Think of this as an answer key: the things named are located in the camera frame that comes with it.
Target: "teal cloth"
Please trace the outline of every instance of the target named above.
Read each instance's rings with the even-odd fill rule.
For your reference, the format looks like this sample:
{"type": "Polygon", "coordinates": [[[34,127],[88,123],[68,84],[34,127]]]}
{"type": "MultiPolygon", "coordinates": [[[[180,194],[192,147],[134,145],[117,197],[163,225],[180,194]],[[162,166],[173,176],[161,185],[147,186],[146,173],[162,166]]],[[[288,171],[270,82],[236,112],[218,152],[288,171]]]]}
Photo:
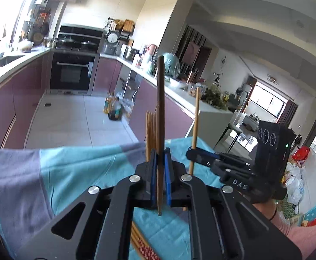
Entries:
{"type": "MultiPolygon", "coordinates": [[[[191,138],[165,142],[165,147],[170,148],[173,159],[183,163],[187,169],[189,161],[185,153],[190,145],[191,138]]],[[[212,151],[201,139],[198,139],[197,146],[212,151]]],[[[62,147],[43,149],[39,154],[47,200],[53,213],[57,215],[88,187],[92,185],[101,188],[111,187],[121,179],[132,175],[137,165],[133,165],[133,157],[139,163],[143,162],[145,146],[139,143],[132,146],[94,148],[62,147]]],[[[207,185],[213,187],[222,185],[219,177],[205,166],[195,164],[194,175],[207,185]]],[[[135,208],[133,219],[161,259],[191,258],[189,226],[180,213],[164,206],[162,216],[158,217],[156,210],[135,208]]],[[[139,259],[132,247],[129,259],[139,259]]]]}

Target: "white countertop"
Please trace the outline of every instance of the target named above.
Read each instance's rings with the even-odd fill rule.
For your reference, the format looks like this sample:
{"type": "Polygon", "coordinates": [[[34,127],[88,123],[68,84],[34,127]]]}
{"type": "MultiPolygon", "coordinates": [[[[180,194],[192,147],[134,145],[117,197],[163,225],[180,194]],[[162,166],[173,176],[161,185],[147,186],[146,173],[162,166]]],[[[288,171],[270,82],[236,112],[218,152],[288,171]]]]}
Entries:
{"type": "MultiPolygon", "coordinates": [[[[106,54],[100,54],[100,57],[104,57],[107,59],[113,59],[117,60],[121,63],[123,63],[126,67],[129,67],[133,71],[135,71],[137,74],[145,78],[148,82],[152,83],[153,85],[157,86],[157,80],[154,79],[151,75],[148,75],[145,73],[142,69],[137,68],[135,65],[132,65],[131,63],[127,62],[126,60],[118,57],[118,56],[110,56],[106,54]]],[[[172,99],[174,99],[176,102],[178,102],[181,106],[186,108],[189,112],[195,115],[195,98],[190,96],[188,92],[183,91],[178,88],[172,88],[166,85],[165,83],[165,93],[170,96],[172,99]]],[[[213,106],[210,106],[202,101],[199,103],[199,111],[200,112],[213,112],[213,113],[231,113],[229,110],[222,110],[214,108],[213,106]]]]}
{"type": "Polygon", "coordinates": [[[28,63],[37,59],[41,55],[44,55],[45,53],[47,53],[49,50],[50,49],[42,49],[42,50],[31,52],[31,53],[21,53],[18,51],[5,53],[4,57],[5,56],[18,56],[18,55],[22,55],[22,57],[20,57],[17,60],[14,60],[13,62],[10,62],[9,64],[3,67],[0,67],[0,83],[2,83],[12,74],[14,74],[17,70],[21,69],[28,63]]]}

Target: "person's hand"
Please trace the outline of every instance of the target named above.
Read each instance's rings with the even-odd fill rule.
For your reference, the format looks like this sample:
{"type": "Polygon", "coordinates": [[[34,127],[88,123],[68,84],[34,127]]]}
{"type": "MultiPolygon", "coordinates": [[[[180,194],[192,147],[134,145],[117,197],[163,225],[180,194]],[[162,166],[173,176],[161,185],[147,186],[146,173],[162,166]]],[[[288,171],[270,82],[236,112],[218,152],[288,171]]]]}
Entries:
{"type": "Polygon", "coordinates": [[[253,206],[268,219],[272,218],[275,214],[276,204],[273,199],[269,199],[265,203],[255,203],[253,206]]]}

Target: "silver screw head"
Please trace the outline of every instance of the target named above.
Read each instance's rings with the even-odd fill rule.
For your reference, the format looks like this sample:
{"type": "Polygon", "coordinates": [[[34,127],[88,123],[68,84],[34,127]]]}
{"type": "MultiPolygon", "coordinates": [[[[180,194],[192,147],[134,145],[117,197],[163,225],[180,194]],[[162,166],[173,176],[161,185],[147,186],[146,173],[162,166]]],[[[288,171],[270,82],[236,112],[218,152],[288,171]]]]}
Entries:
{"type": "Polygon", "coordinates": [[[192,179],[192,176],[189,175],[189,174],[183,174],[181,176],[181,180],[184,181],[184,182],[189,182],[191,179],[192,179]]]}
{"type": "Polygon", "coordinates": [[[90,194],[96,194],[99,192],[99,187],[97,186],[91,186],[88,188],[88,193],[90,194]]]}
{"type": "Polygon", "coordinates": [[[141,180],[141,177],[139,175],[131,175],[129,177],[129,181],[131,181],[132,183],[138,182],[141,180]]]}
{"type": "Polygon", "coordinates": [[[233,192],[233,188],[231,186],[224,186],[224,187],[222,187],[222,191],[224,193],[232,193],[233,192]]]}

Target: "kettle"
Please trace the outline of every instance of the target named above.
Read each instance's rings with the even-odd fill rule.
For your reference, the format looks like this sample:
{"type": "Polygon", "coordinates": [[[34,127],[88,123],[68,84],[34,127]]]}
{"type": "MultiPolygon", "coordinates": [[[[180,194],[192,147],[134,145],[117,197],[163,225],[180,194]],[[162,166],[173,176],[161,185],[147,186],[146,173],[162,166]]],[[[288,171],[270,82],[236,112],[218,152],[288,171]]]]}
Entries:
{"type": "Polygon", "coordinates": [[[151,44],[147,47],[146,55],[153,56],[156,52],[157,46],[155,44],[151,44]]]}

